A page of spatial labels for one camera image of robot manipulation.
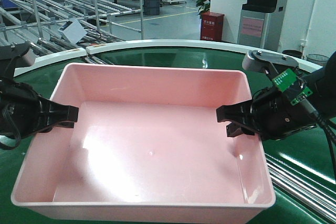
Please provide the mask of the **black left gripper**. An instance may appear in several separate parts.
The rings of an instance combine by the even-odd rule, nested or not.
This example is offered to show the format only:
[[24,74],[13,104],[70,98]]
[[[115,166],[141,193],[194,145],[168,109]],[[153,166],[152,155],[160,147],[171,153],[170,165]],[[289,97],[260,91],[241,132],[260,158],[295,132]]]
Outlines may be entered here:
[[[55,127],[73,129],[79,108],[50,101],[32,86],[1,78],[1,135],[21,139]],[[58,123],[45,129],[46,123]]]

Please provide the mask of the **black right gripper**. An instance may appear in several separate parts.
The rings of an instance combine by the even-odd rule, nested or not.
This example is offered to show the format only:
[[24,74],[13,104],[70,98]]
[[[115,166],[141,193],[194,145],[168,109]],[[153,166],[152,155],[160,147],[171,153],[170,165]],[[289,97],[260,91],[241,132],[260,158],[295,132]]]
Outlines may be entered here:
[[316,122],[300,105],[291,105],[276,88],[267,88],[252,100],[221,105],[216,109],[218,123],[226,126],[228,137],[260,135],[264,140],[279,140],[314,126]]

